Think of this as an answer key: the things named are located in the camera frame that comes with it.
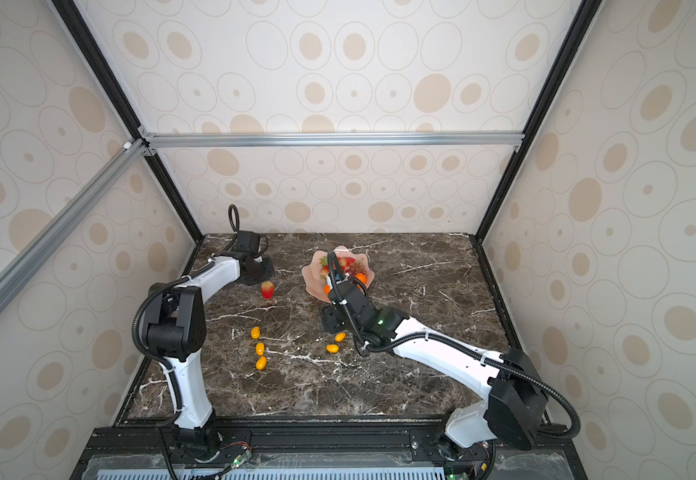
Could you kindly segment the horizontal aluminium frame bar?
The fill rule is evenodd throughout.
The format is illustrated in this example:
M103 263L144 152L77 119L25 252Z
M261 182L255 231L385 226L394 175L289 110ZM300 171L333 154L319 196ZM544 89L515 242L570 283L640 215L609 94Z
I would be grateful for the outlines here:
M520 146L520 131L342 132L165 134L146 132L139 142L152 148L397 147L509 145Z

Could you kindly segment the pink wavy fruit bowl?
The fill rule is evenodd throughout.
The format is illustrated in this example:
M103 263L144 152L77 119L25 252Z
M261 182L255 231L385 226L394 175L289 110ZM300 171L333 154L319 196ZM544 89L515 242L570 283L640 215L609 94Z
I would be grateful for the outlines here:
M369 266L369 257L367 254L354 254L351 250L349 250L346 246L338 246L337 248L334 249L334 252L337 256L337 261L339 265L338 273L337 273L337 278L338 279L347 279L348 277L354 277L354 276L346 276L339 264L339 259L343 257L352 257L356 258L360 261L362 261L366 267L367 267L367 284L364 284L366 287L369 287L374 278L375 278L375 273L370 269ZM328 298L328 293L330 290L330 287L328 286L330 280L329 276L326 279L322 279L320 274L321 270L324 266L320 264L320 261L322 258L327 257L328 253L326 251L322 250L317 250L311 262L306 265L305 267L302 268L301 273L303 276L303 279L306 284L306 291L312 295L313 297L317 298L318 300L322 302L329 302Z

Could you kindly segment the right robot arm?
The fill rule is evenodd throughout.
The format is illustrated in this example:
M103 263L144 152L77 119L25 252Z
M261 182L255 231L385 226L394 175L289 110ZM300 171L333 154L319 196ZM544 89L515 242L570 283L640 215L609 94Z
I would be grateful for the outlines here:
M444 422L440 445L452 450L501 440L530 450L540 437L573 439L582 429L572 403L542 381L529 356L515 348L486 350L441 334L411 314L376 306L368 286L345 271L346 261L327 253L329 306L322 310L326 331L351 332L362 356L388 353L417 361L476 393L474 404L454 409Z

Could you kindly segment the right black frame post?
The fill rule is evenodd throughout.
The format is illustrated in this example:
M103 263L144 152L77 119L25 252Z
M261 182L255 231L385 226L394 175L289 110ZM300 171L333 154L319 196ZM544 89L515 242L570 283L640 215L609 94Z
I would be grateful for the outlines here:
M560 50L551 66L550 73L540 90L539 96L528 118L528 122L523 130L523 141L518 147L518 150L511 156L506 170L498 183L497 189L491 198L479 229L476 234L471 237L474 246L481 246L484 243L521 170L524 160L528 156L530 148L543 126L563 81L567 77L586 35L599 13L602 3L602 0L584 0L580 3L570 29L561 43Z

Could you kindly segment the yellow kumquat left bottom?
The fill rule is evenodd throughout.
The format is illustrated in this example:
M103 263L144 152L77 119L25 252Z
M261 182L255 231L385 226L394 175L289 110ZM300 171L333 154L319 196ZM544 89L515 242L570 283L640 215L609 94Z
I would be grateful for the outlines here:
M260 356L255 364L257 370L264 370L267 366L268 360L265 356Z

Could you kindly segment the left black frame post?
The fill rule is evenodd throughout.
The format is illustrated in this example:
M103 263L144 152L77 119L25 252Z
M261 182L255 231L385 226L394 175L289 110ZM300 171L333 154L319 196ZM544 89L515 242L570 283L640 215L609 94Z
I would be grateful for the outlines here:
M204 238L204 234L201 232L194 216L189 211L183 196L178 191L164 162L155 148L151 147L150 143L145 139L142 122L135 112L129 97L118 81L116 74L111 69L103 51L90 31L87 22L83 19L82 12L74 1L52 0L51 5L58 13L61 22L68 30L74 43L81 52L81 55L102 87L107 99L113 106L117 116L123 122L127 132L132 138L145 142L148 148L148 152L144 156L146 163L166 194L167 199L177 213L183 226L186 228L189 236L196 244L200 243Z

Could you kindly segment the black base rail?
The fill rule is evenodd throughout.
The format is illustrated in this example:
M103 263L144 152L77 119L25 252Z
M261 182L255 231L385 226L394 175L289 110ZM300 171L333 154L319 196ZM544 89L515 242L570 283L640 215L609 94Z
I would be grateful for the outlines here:
M238 418L218 452L194 459L166 429L95 430L74 479L583 479L569 440L520 451L501 440L442 452L437 418Z

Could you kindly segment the black frame post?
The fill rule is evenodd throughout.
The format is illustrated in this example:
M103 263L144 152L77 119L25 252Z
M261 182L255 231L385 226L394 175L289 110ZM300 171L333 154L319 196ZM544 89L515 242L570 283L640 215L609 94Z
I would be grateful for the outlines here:
M528 118L528 122L523 130L523 141L518 147L518 150L511 156L506 170L498 183L497 189L491 198L479 229L476 234L471 237L474 246L481 246L484 243L521 170L524 160L528 156L530 148L543 126L563 81L567 77L586 35L599 13L602 3L602 0L584 0L580 3L570 29L561 43L560 50L551 66L550 73L540 90L539 96Z
M102 87L107 99L113 106L117 116L123 122L127 132L132 138L145 142L148 148L148 152L144 156L146 163L166 194L167 199L177 213L183 226L186 228L189 236L196 244L200 243L204 238L204 234L201 232L194 216L189 211L183 196L178 191L164 162L155 148L151 147L150 143L145 139L142 122L135 112L129 97L118 81L116 74L111 69L103 51L90 31L87 22L83 19L82 12L74 1L52 0L51 5L58 13L61 22L68 30L74 43L81 52L81 55Z

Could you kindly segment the red grape bunch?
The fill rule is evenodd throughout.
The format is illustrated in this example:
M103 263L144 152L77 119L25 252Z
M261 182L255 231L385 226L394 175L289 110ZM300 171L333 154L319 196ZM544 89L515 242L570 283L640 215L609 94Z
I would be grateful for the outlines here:
M343 257L343 258L348 259L347 267L346 268L341 267L346 276L356 276L358 273L363 273L367 276L367 267L362 261L360 261L356 258L352 258L352 257Z

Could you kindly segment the diagonal aluminium frame bar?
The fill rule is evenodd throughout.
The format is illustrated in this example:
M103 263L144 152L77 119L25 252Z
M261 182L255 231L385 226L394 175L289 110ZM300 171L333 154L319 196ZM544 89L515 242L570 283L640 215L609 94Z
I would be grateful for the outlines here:
M144 150L142 139L130 140L0 273L0 314Z

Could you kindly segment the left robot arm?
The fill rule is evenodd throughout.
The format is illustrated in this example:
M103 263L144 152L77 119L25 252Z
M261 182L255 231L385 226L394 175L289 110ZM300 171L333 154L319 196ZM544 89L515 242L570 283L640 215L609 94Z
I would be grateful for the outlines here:
M228 218L233 236L225 248L195 272L153 285L133 320L135 346L159 363L166 376L173 400L172 424L181 433L207 431L214 412L201 370L206 301L228 285L261 285L274 275L272 261L265 255L267 238L240 228L237 206L228 207Z

